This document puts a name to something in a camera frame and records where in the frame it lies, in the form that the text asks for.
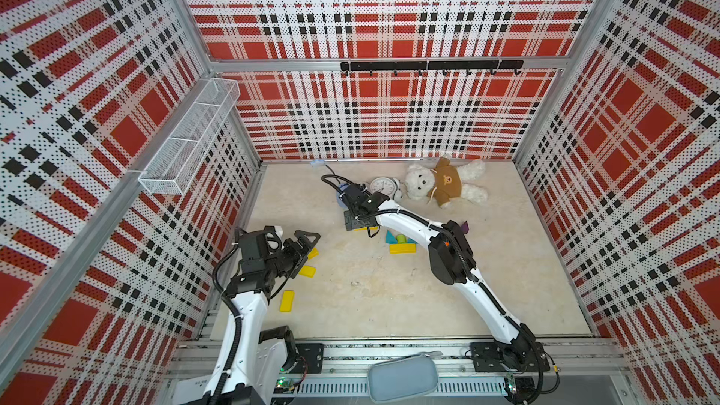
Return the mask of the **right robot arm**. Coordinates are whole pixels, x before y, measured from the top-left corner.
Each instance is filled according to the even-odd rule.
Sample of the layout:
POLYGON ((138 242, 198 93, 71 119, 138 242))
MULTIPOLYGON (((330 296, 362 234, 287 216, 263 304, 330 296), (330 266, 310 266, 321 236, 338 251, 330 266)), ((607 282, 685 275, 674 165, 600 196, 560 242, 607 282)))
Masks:
POLYGON ((507 371, 537 369, 543 373, 549 369, 548 356, 536 336, 485 282, 461 225, 453 220, 441 223, 421 217, 388 196, 372 193, 343 176, 325 174, 321 180, 335 189, 337 198, 356 221, 404 234, 427 250, 431 273, 441 283, 458 290, 479 314, 507 371))

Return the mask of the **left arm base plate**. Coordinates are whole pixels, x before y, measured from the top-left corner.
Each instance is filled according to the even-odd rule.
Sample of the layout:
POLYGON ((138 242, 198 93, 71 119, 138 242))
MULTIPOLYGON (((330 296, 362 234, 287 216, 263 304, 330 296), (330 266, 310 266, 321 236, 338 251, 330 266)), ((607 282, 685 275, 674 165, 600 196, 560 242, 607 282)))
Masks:
POLYGON ((324 365, 324 349, 322 343, 298 343, 290 351, 283 373, 286 374, 320 374, 324 365))

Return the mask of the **yellow long block top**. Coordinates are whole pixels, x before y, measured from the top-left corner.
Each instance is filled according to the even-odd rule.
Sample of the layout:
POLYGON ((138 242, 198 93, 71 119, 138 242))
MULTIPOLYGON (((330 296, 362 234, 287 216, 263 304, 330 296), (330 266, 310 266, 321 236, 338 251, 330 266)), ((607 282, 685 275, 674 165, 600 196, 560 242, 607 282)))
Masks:
POLYGON ((378 231, 378 230, 380 230, 380 227, 379 227, 379 226, 373 226, 373 227, 357 228, 357 229, 354 229, 353 231, 354 231, 354 232, 365 232, 365 231, 376 232, 376 231, 378 231))

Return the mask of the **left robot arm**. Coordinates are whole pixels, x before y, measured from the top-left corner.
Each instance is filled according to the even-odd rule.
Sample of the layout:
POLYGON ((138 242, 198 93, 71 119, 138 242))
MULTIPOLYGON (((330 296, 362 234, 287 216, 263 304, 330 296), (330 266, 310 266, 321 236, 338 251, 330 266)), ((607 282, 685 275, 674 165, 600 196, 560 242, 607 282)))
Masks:
POLYGON ((229 311, 213 372, 189 382, 187 404, 270 404, 275 393, 296 393, 309 373, 322 370, 323 347, 301 350, 289 326, 264 330, 270 302, 282 290, 276 280, 297 277, 321 239, 297 230, 283 238, 279 226, 235 230, 229 252, 212 279, 229 311))

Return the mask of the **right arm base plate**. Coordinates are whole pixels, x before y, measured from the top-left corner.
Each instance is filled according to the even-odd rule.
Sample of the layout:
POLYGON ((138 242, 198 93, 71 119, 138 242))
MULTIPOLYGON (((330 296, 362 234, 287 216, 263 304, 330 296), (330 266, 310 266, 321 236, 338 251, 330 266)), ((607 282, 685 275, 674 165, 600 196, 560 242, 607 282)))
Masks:
POLYGON ((549 358, 540 342, 535 344, 536 351, 521 343, 519 347, 491 342, 472 342, 470 358, 476 372, 544 372, 551 371, 549 358))

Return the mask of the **small yellow block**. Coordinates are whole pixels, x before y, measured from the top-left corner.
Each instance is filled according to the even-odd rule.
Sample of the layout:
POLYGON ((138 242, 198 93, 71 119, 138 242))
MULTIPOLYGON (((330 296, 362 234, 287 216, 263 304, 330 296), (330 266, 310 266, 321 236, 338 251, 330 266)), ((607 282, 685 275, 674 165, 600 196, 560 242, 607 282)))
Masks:
POLYGON ((316 275, 317 269, 313 266, 304 265, 300 271, 299 275, 304 276, 307 278, 313 278, 316 275))

